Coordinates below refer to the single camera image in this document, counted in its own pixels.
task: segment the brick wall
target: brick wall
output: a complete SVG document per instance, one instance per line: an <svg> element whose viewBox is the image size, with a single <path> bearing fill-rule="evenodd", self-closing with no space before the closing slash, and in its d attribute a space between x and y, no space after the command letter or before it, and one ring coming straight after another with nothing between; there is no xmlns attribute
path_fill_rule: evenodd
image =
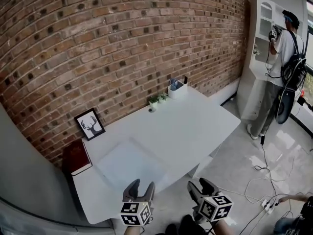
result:
<svg viewBox="0 0 313 235"><path fill-rule="evenodd" d="M56 165L91 107L105 126L171 77L210 95L241 74L249 0L0 1L0 102Z"/></svg>

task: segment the hand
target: hand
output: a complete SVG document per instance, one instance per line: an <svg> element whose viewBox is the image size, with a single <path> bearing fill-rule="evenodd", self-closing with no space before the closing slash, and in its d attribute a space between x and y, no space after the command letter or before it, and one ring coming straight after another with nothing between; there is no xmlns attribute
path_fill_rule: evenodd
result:
<svg viewBox="0 0 313 235"><path fill-rule="evenodd" d="M280 204L280 203L284 203L284 202L286 202L287 200L289 200L288 196L282 197L281 199L278 200L278 203L279 203L279 204Z"/></svg>

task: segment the gray floor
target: gray floor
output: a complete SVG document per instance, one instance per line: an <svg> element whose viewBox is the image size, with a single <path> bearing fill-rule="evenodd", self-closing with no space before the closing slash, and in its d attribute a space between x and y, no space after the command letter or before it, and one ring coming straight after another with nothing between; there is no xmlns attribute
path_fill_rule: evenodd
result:
<svg viewBox="0 0 313 235"><path fill-rule="evenodd" d="M235 100L229 101L224 107L232 114L239 116ZM215 155L214 160L199 175L221 188L240 194L245 193L247 184L251 179L266 177L268 174L265 170L256 171L254 169L255 165L265 165L264 155L260 146L260 139L253 141L246 133L246 123L246 121L242 121L238 128L223 142L219 151L212 153ZM276 122L273 123L266 134L263 147L272 178L283 180L274 182L277 193L313 192L313 154L309 153L312 139L297 123L290 118L282 126L277 125ZM154 220L145 226L145 235L164 232L169 223L179 222L185 214L192 213L192 207L195 204L186 189L186 184L190 180L190 177L186 175L155 196ZM250 203L244 196L222 191L229 195L235 203L230 217L226 221L234 234L238 235L248 221L261 211L261 205L260 203ZM260 199L264 195L273 196L274 194L270 181L258 179L251 181L247 195ZM261 213L242 234L271 234L275 222L289 208L289 202L285 202L275 207L274 212L270 215ZM300 214L301 208L301 203L291 201L291 211L294 217ZM251 232L260 219L257 227ZM125 230L117 220L115 221L115 228L117 235L123 234Z"/></svg>

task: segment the gray pants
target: gray pants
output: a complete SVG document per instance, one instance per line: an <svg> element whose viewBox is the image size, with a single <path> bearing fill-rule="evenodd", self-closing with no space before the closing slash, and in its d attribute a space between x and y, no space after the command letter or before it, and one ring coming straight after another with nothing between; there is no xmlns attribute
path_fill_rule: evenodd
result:
<svg viewBox="0 0 313 235"><path fill-rule="evenodd" d="M271 82L266 83L265 92L259 115L252 123L251 134L257 137L260 133L264 134L269 128L270 123L275 118L276 107L278 105L277 96L282 87Z"/></svg>

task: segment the desk surface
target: desk surface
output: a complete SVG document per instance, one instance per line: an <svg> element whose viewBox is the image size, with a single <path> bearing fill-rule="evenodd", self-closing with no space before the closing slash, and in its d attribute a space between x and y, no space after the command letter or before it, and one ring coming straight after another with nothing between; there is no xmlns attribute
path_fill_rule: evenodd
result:
<svg viewBox="0 0 313 235"><path fill-rule="evenodd" d="M166 179L156 187L156 193L197 166L240 123L230 112L191 87L184 97L159 104L154 113L148 109L147 106L106 126L106 133L84 143L96 164L121 141L128 138L139 141L168 165ZM73 179L90 224L117 217L123 193L106 185L94 166Z"/></svg>

